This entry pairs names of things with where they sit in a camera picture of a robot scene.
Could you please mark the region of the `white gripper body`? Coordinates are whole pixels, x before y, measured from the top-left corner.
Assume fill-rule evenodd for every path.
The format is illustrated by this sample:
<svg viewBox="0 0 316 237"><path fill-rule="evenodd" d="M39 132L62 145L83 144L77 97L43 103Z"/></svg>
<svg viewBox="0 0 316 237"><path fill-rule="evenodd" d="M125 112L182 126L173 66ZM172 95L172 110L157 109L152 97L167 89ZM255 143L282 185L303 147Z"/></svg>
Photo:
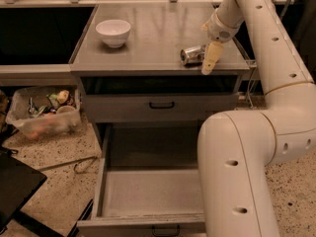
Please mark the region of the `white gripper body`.
<svg viewBox="0 0 316 237"><path fill-rule="evenodd" d="M241 24L241 20L238 20L233 26L224 24L218 17L218 10L215 10L201 26L201 29L207 32L211 41L228 42L239 32Z"/></svg>

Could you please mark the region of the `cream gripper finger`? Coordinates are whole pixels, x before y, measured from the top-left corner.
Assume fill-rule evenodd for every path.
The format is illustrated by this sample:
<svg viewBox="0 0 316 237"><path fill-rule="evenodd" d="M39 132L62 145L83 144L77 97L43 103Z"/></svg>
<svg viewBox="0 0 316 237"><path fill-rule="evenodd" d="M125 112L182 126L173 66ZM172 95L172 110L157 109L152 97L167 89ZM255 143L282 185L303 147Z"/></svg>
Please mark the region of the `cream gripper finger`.
<svg viewBox="0 0 316 237"><path fill-rule="evenodd" d="M212 72L217 61L223 53L224 47L223 44L219 41L211 42L204 52L204 59L202 62L201 73L203 75L208 75Z"/></svg>

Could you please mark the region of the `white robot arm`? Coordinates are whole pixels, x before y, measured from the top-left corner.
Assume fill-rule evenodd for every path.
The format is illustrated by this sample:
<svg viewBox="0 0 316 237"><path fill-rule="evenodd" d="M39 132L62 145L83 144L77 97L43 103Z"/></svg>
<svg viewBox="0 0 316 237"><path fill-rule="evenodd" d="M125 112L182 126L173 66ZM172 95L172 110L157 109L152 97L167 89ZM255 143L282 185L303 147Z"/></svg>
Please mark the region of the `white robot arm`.
<svg viewBox="0 0 316 237"><path fill-rule="evenodd" d="M207 237L279 237L265 168L298 158L316 143L316 85L273 0L223 0L204 29L246 25L266 108L209 117L197 140Z"/></svg>

